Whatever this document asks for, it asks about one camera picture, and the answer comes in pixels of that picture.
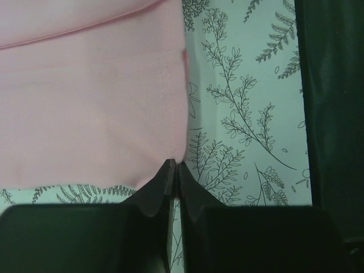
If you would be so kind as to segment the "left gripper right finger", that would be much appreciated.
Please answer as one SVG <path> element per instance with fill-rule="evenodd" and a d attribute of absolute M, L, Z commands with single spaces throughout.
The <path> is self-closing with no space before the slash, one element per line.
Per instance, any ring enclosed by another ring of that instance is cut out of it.
<path fill-rule="evenodd" d="M 354 272 L 329 216 L 314 206 L 227 206 L 178 167 L 185 272 Z"/>

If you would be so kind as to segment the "pink t shirt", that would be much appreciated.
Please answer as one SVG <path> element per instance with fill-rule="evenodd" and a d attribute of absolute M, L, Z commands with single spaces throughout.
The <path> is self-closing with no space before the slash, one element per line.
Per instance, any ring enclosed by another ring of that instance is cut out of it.
<path fill-rule="evenodd" d="M 187 150 L 181 1 L 1 2 L 1 186 L 140 188 Z"/>

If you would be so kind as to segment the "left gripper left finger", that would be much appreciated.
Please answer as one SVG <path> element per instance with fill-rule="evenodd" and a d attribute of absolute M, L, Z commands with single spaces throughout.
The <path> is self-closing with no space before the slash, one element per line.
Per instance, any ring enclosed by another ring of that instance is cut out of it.
<path fill-rule="evenodd" d="M 1 214 L 2 272 L 169 272 L 175 161 L 125 201 L 14 205 Z"/>

